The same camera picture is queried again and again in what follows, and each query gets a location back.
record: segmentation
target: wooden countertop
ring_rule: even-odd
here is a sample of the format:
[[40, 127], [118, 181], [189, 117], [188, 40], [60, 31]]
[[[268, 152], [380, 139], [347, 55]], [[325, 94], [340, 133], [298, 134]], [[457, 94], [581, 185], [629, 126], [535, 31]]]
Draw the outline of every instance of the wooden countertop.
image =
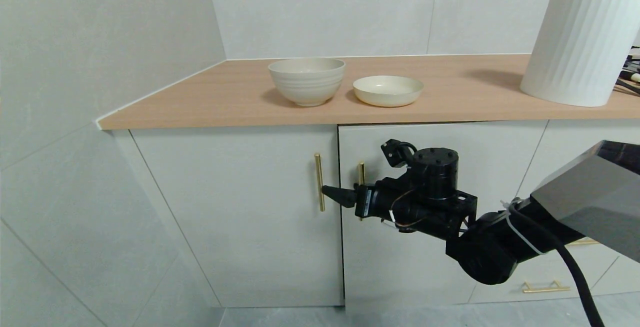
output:
[[[529, 55], [384, 56], [343, 58], [342, 86], [329, 102], [301, 107], [282, 97], [267, 65], [274, 60], [228, 60], [99, 120], [100, 128], [164, 129], [214, 126], [388, 124], [496, 120], [640, 118], [640, 97], [613, 92], [602, 107], [577, 107], [519, 90]], [[409, 106], [364, 104], [352, 82], [372, 75], [422, 81]]]

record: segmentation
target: floor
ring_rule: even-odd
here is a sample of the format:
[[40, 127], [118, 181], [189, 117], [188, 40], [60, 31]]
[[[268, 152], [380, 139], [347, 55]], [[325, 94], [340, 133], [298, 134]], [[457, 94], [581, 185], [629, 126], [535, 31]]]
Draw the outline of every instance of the floor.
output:
[[[640, 292], [595, 297], [606, 327], [640, 326]], [[339, 307], [227, 308], [219, 327], [588, 327], [579, 299], [462, 304], [350, 315]]]

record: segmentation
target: ceramic bowl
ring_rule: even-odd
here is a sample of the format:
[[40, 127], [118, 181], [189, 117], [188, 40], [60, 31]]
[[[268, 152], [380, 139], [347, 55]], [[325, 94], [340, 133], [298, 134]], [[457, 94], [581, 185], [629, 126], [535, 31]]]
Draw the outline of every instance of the ceramic bowl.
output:
[[336, 58], [293, 58], [269, 65], [277, 90], [299, 106], [324, 104], [336, 94], [345, 76], [345, 61]]
[[403, 76], [368, 76], [356, 79], [353, 91], [366, 104], [383, 108], [397, 108], [414, 103], [425, 85]]

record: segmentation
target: ribbed white vase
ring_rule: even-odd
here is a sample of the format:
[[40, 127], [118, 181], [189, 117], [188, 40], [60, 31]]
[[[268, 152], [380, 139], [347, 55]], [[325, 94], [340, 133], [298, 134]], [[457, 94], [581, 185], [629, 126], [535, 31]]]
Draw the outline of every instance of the ribbed white vase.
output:
[[640, 29], [640, 0], [549, 0], [522, 92], [573, 106], [607, 104]]

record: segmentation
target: brass cabinet handle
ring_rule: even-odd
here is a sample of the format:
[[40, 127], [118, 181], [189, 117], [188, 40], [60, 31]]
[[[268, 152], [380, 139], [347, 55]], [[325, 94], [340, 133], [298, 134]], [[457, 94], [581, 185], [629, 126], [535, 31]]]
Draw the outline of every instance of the brass cabinet handle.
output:
[[578, 239], [574, 242], [567, 244], [567, 246], [584, 246], [584, 245], [599, 245], [600, 243], [593, 238]]
[[364, 161], [358, 163], [358, 184], [364, 185]]
[[318, 198], [320, 198], [320, 212], [325, 211], [325, 195], [322, 194], [322, 159], [320, 153], [315, 154], [315, 176], [318, 182]]
[[558, 282], [558, 280], [554, 279], [553, 284], [555, 287], [547, 287], [547, 288], [531, 288], [531, 284], [529, 282], [524, 281], [524, 286], [526, 288], [522, 288], [522, 293], [544, 293], [544, 292], [563, 292], [563, 291], [571, 291], [570, 286], [563, 286]]

